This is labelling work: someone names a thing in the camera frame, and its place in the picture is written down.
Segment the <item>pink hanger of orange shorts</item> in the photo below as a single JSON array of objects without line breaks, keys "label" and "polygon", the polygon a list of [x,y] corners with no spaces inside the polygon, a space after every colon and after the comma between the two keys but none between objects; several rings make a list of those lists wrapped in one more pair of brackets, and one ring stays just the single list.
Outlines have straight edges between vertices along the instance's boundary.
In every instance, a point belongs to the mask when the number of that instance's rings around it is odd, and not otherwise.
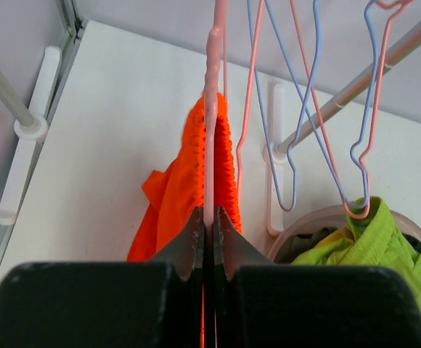
[{"label": "pink hanger of orange shorts", "polygon": [[206,71],[204,82],[205,105],[205,164],[204,164],[204,201],[203,222],[207,232],[213,230],[214,209],[214,148],[215,128],[218,114],[218,76],[221,66],[224,30],[226,25],[227,1],[216,0],[213,26],[206,43]]}]

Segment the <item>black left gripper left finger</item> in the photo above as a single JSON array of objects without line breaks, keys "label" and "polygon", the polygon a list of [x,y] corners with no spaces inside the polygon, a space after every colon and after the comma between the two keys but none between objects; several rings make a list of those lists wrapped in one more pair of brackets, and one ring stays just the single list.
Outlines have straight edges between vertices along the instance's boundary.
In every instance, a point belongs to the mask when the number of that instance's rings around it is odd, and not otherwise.
[{"label": "black left gripper left finger", "polygon": [[146,262],[26,262],[0,283],[0,347],[201,347],[204,227],[194,209]]}]

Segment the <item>pink hanger of green shorts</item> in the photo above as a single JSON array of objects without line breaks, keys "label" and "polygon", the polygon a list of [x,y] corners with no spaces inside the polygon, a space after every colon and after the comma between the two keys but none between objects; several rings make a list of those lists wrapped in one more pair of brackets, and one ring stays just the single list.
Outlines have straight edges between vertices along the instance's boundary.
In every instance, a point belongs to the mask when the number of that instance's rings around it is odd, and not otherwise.
[{"label": "pink hanger of green shorts", "polygon": [[258,42],[261,30],[261,23],[263,17],[263,8],[264,8],[264,0],[258,1],[258,10],[256,14],[256,21],[254,25],[249,25],[250,27],[250,34],[252,34],[251,43],[251,53],[250,53],[250,65],[248,71],[248,81],[246,86],[246,95],[245,95],[245,106],[243,112],[243,119],[242,119],[242,129],[240,134],[240,139],[236,146],[236,158],[237,158],[237,190],[240,191],[242,187],[242,171],[243,171],[243,164],[242,164],[242,147],[245,143],[247,131],[248,131],[248,121],[250,115],[250,103],[251,103],[251,95],[253,90],[253,79],[256,70],[256,59],[258,53]]}]

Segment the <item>yellow shorts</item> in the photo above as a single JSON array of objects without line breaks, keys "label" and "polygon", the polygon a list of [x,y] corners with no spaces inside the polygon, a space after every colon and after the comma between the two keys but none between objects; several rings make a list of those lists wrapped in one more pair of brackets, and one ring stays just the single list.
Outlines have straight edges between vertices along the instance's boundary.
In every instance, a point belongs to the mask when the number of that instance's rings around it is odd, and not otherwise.
[{"label": "yellow shorts", "polygon": [[320,247],[325,247],[325,246],[334,244],[338,241],[349,240],[350,238],[351,238],[350,237],[350,231],[349,231],[348,227],[343,226],[341,228],[336,229],[332,233],[328,234],[326,237],[324,237],[321,241],[319,241],[315,245],[314,248],[316,249],[316,248],[320,248]]}]

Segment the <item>lime green shorts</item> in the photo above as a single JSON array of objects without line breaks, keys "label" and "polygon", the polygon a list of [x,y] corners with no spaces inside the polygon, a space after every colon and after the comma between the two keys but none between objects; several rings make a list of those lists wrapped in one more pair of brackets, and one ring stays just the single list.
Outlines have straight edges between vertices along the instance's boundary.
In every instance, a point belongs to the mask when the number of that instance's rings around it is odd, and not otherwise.
[{"label": "lime green shorts", "polygon": [[408,283],[421,312],[421,256],[404,238],[388,205],[380,197],[372,197],[366,218],[354,219],[348,215],[346,220],[343,226],[350,231],[349,240],[310,249],[291,263],[390,268]]}]

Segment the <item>olive green shorts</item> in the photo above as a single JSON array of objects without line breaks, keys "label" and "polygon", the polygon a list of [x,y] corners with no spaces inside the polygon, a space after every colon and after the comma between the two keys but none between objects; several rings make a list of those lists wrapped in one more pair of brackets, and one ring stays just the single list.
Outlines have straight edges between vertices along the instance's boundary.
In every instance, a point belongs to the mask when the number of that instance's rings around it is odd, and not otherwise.
[{"label": "olive green shorts", "polygon": [[294,236],[291,258],[294,260],[300,254],[313,249],[322,239],[328,237],[337,230],[336,227],[327,226],[310,234],[298,234]]}]

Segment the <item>blue hanger of olive shorts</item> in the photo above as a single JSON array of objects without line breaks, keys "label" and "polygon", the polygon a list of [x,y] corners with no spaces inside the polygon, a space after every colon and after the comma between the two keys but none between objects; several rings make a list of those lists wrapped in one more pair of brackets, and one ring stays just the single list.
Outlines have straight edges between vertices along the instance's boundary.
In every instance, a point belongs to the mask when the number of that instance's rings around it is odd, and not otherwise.
[{"label": "blue hanger of olive shorts", "polygon": [[297,191],[298,191],[298,182],[297,182],[297,168],[293,162],[291,151],[294,146],[301,139],[301,122],[306,117],[311,124],[312,131],[316,137],[317,143],[324,155],[324,159],[327,163],[328,168],[332,174],[333,180],[338,188],[340,198],[342,200],[343,208],[350,215],[352,209],[362,209],[363,215],[366,216],[369,212],[369,203],[370,203],[370,179],[369,173],[364,164],[364,158],[372,149],[374,137],[375,137],[375,121],[377,114],[377,107],[380,98],[380,88],[381,88],[381,79],[383,73],[383,64],[384,56],[377,53],[377,38],[375,35],[375,30],[373,28],[372,21],[369,17],[369,11],[371,7],[376,4],[376,1],[369,1],[364,8],[364,21],[367,25],[369,31],[369,37],[372,44],[372,70],[369,80],[369,86],[367,89],[367,96],[364,105],[364,112],[362,116],[361,129],[359,133],[358,140],[351,146],[349,154],[352,162],[357,166],[362,175],[362,183],[364,189],[363,199],[361,204],[356,204],[347,199],[347,196],[343,190],[343,187],[340,183],[339,174],[335,165],[334,157],[330,148],[330,141],[327,136],[327,132],[324,127],[324,122],[326,120],[327,113],[323,112],[319,108],[319,104],[316,98],[316,93],[314,89],[314,77],[316,74],[317,63],[319,61],[320,49],[321,49],[321,28],[320,28],[320,19],[319,19],[319,9],[318,2],[313,2],[313,15],[314,15],[314,26],[316,32],[315,40],[315,52],[314,60],[312,67],[306,68],[306,74],[308,76],[308,83],[305,90],[305,93],[302,94],[300,87],[298,85],[297,78],[291,67],[290,60],[288,58],[285,46],[282,42],[279,42],[279,47],[282,51],[282,55],[285,59],[285,64],[291,74],[293,82],[295,84],[296,91],[298,96],[302,101],[301,111],[298,118],[298,124],[295,131],[294,139],[288,142],[286,150],[283,150],[282,153],[286,156],[287,161],[290,165],[290,168],[293,172],[293,197],[290,207],[286,207],[282,201],[282,194],[278,184],[277,173],[275,170],[274,164],[274,155],[272,151],[268,151],[269,163],[271,166],[271,172],[273,176],[274,188],[277,195],[277,201],[280,208],[285,212],[290,212],[295,209],[297,204]]}]

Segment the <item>orange shorts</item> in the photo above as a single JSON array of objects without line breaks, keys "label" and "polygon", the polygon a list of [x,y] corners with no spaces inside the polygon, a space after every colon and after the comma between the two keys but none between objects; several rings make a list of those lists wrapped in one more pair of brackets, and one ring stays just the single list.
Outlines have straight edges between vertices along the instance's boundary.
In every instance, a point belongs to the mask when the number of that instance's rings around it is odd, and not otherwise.
[{"label": "orange shorts", "polygon": [[[227,103],[219,93],[214,149],[214,204],[222,206],[242,231],[237,198]],[[164,172],[153,170],[142,184],[149,206],[129,249],[127,260],[146,261],[175,238],[196,207],[204,203],[204,98],[189,111],[177,157]]]}]

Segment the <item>blue hanger of yellow shorts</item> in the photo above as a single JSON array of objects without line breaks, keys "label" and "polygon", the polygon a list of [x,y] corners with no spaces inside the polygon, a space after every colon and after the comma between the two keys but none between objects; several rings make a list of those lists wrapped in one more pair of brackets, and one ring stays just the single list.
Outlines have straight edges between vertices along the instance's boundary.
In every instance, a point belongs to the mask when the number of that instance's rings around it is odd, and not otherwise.
[{"label": "blue hanger of yellow shorts", "polygon": [[[261,84],[259,80],[259,72],[256,67],[254,79],[253,79],[253,88],[256,88],[257,96],[258,96],[258,103],[259,103],[259,109],[261,112],[261,120],[262,120],[262,126],[263,126],[263,132],[266,140],[266,148],[267,148],[267,154],[269,158],[269,166],[271,168],[271,174],[272,174],[272,181],[274,184],[275,194],[277,198],[277,203],[280,206],[281,210],[283,212],[291,212],[296,208],[297,205],[297,198],[298,198],[298,170],[293,162],[291,152],[294,148],[294,146],[300,141],[301,139],[301,126],[302,122],[305,118],[308,119],[308,121],[313,120],[312,114],[308,110],[308,102],[310,99],[314,97],[314,80],[316,75],[316,70],[318,68],[318,63],[320,59],[320,51],[321,51],[321,43],[322,43],[322,31],[320,28],[320,18],[319,18],[319,2],[314,1],[312,4],[312,11],[313,11],[313,17],[314,17],[314,28],[315,28],[315,46],[314,46],[314,58],[312,65],[310,68],[307,69],[307,76],[308,76],[308,82],[306,89],[304,91],[301,90],[301,87],[299,86],[298,80],[295,76],[294,70],[291,66],[290,59],[287,54],[287,50],[285,48],[284,43],[282,42],[282,39],[280,37],[280,32],[277,27],[276,20],[274,18],[274,14],[271,9],[271,5],[269,1],[264,1],[264,12],[268,13],[271,26],[274,30],[275,36],[277,37],[280,50],[282,52],[282,56],[284,57],[285,64],[288,68],[289,73],[291,74],[291,78],[293,79],[293,83],[295,85],[295,89],[298,93],[298,97],[301,101],[301,110],[299,112],[298,116],[298,123],[295,129],[295,135],[294,139],[288,141],[287,148],[282,151],[282,158],[284,160],[287,160],[287,163],[290,166],[290,169],[293,173],[293,184],[292,184],[292,200],[290,205],[286,205],[283,202],[283,196],[282,196],[282,187],[279,184],[277,171],[275,169],[275,155],[274,155],[274,144],[269,141],[269,129],[268,129],[268,123],[266,119],[266,113],[264,109],[264,105],[262,102],[262,96],[261,96]],[[248,10],[248,24],[254,25],[254,22],[252,22],[252,14],[251,11]]]}]

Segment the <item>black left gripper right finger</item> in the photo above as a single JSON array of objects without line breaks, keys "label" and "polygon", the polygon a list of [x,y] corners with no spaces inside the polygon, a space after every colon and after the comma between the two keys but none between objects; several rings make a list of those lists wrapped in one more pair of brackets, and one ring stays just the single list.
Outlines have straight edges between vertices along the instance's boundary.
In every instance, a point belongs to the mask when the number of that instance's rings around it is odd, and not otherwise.
[{"label": "black left gripper right finger", "polygon": [[421,312],[394,270],[278,265],[214,215],[215,347],[421,347]]}]

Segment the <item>pink hanger of navy shorts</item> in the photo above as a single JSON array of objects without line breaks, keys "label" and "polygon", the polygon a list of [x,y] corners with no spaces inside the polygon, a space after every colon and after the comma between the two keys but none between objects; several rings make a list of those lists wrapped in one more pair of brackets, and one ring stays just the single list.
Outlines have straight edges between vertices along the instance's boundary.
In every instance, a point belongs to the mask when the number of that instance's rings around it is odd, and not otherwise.
[{"label": "pink hanger of navy shorts", "polygon": [[[373,6],[377,6],[384,10],[394,9],[383,30],[383,37],[380,43],[377,42],[377,36],[375,29],[371,22],[369,12]],[[367,167],[365,165],[365,159],[367,155],[372,151],[375,140],[375,126],[377,122],[378,107],[380,103],[380,92],[383,79],[383,73],[385,70],[385,61],[387,58],[386,49],[388,46],[388,37],[391,31],[393,21],[409,6],[408,1],[393,1],[386,3],[384,1],[369,1],[364,8],[364,21],[369,32],[369,38],[372,45],[372,68],[369,74],[369,82],[366,83],[367,95],[364,104],[364,111],[361,119],[361,128],[359,131],[359,137],[355,143],[351,145],[349,150],[349,156],[351,161],[361,171],[362,184],[363,184],[363,200],[361,204],[354,204],[348,200],[344,193],[343,187],[340,183],[338,170],[336,168],[334,156],[330,147],[330,140],[328,138],[324,121],[327,116],[326,112],[320,110],[319,103],[316,98],[316,92],[314,91],[314,107],[316,110],[317,117],[319,119],[319,125],[312,125],[311,129],[314,133],[318,130],[321,131],[321,135],[316,135],[319,147],[322,150],[322,154],[326,160],[327,166],[333,176],[333,180],[338,188],[340,198],[344,210],[348,215],[356,219],[362,219],[368,216],[370,211],[370,179]]]}]

